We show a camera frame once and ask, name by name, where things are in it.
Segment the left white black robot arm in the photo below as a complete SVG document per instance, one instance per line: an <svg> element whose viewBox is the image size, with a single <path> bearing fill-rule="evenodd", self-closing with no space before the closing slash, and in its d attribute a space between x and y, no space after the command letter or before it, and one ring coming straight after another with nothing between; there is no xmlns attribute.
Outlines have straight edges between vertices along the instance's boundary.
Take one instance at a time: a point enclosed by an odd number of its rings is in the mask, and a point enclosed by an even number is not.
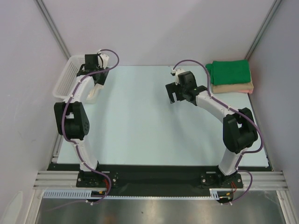
<svg viewBox="0 0 299 224"><path fill-rule="evenodd" d="M108 76L109 56L98 52L84 55L84 63L73 79L73 87L62 102L54 104L57 130L70 143L80 162L80 174L87 176L92 186L99 186L107 175L100 172L99 162L92 153L87 135L90 122L84 105L97 97Z"/></svg>

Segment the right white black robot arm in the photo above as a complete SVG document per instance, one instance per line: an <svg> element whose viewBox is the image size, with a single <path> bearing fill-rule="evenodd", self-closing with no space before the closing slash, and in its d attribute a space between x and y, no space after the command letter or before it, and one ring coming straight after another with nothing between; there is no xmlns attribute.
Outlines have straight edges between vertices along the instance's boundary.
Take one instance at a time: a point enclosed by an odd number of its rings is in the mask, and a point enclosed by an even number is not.
<svg viewBox="0 0 299 224"><path fill-rule="evenodd" d="M221 172L216 174L215 181L220 187L227 187L233 180L232 174L237 170L241 154L257 140L251 110L243 108L237 111L225 105L207 87L198 86L190 71L172 70L171 75L175 81L165 86L171 104L186 100L206 110L222 123L222 139L226 150L218 165Z"/></svg>

